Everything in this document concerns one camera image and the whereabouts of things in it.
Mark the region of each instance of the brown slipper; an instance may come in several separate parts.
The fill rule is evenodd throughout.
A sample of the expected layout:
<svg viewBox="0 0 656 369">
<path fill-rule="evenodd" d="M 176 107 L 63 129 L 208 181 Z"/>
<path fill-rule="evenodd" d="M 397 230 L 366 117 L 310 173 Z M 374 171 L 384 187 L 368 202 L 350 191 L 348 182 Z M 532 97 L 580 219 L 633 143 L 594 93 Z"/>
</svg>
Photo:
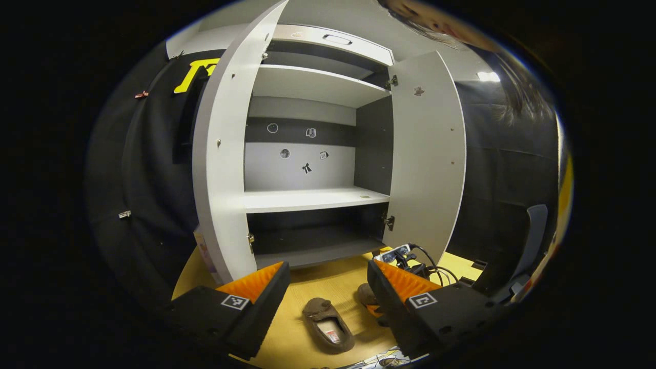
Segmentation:
<svg viewBox="0 0 656 369">
<path fill-rule="evenodd" d="M 389 327 L 384 311 L 368 283 L 363 283 L 358 287 L 358 301 L 376 318 L 379 326 Z"/>
<path fill-rule="evenodd" d="M 330 300 L 320 297 L 309 300 L 303 308 L 303 317 L 312 335 L 324 347 L 345 353 L 356 344 L 353 334 Z"/>
</svg>

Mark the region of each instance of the cabinet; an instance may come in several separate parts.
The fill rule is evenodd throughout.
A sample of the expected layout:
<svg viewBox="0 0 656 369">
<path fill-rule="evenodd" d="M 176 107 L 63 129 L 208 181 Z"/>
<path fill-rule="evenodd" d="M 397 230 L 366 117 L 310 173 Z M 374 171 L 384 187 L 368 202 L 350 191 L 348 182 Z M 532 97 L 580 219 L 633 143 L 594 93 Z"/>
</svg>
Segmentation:
<svg viewBox="0 0 656 369">
<path fill-rule="evenodd" d="M 221 279 L 407 242 L 439 261 L 466 165 L 444 61 L 434 52 L 394 62 L 353 35 L 277 24 L 286 4 L 228 47 L 197 112 L 194 196 Z M 377 127 L 385 119 L 389 130 Z"/>
</svg>

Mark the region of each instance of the wooden floor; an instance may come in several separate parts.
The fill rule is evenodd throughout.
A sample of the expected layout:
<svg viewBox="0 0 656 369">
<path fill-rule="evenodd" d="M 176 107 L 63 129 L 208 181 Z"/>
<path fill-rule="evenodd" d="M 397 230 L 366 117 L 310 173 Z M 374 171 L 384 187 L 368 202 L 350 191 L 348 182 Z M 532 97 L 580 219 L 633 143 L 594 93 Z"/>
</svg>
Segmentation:
<svg viewBox="0 0 656 369">
<path fill-rule="evenodd" d="M 291 283 L 262 347 L 257 357 L 248 363 L 264 369 L 338 368 L 365 360 L 395 346 L 396 341 L 389 328 L 378 326 L 374 317 L 356 300 L 358 286 L 367 282 L 367 262 L 370 259 L 371 254 L 367 253 L 292 271 Z M 476 280 L 481 273 L 471 267 L 471 261 L 449 253 L 442 255 L 439 265 L 453 271 L 459 278 L 465 276 Z M 439 283 L 437 277 L 431 277 L 431 280 Z M 173 299 L 199 285 L 218 287 L 196 248 L 180 275 Z M 320 351 L 313 344 L 301 316 L 303 306 L 313 297 L 332 301 L 355 336 L 356 345 L 353 349 L 332 355 Z"/>
</svg>

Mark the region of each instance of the cabinet door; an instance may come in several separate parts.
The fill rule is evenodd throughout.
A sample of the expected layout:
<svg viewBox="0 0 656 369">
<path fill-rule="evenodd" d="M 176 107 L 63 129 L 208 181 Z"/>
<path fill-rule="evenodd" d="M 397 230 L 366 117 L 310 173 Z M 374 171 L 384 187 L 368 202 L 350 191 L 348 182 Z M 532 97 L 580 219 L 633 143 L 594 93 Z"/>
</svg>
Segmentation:
<svg viewBox="0 0 656 369">
<path fill-rule="evenodd" d="M 244 208 L 244 133 L 253 83 L 287 0 L 230 44 L 207 82 L 194 129 L 192 172 L 200 230 L 223 283 L 256 271 Z"/>
<path fill-rule="evenodd" d="M 389 67 L 394 109 L 392 187 L 383 242 L 425 248 L 439 262 L 455 225 L 464 186 L 466 141 L 458 92 L 437 52 Z M 417 257 L 429 263 L 421 252 Z"/>
</svg>

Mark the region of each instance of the yellow letter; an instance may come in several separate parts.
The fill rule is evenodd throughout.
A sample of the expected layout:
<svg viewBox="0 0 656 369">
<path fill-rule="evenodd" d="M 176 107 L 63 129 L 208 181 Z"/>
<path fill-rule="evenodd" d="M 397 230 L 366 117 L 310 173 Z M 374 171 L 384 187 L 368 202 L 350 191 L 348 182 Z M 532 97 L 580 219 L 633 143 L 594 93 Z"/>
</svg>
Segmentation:
<svg viewBox="0 0 656 369">
<path fill-rule="evenodd" d="M 191 68 L 189 69 L 189 72 L 187 72 L 187 75 L 184 76 L 184 79 L 182 80 L 182 83 L 173 90 L 173 93 L 183 93 L 187 92 L 187 89 L 189 88 L 189 84 L 191 84 L 192 79 L 196 75 L 196 72 L 198 71 L 198 68 L 200 67 L 205 67 L 207 68 L 207 75 L 211 76 L 212 72 L 214 71 L 214 68 L 216 66 L 216 63 L 218 63 L 220 58 L 216 59 L 205 59 L 205 60 L 196 60 L 195 62 L 191 62 L 189 65 Z"/>
</svg>

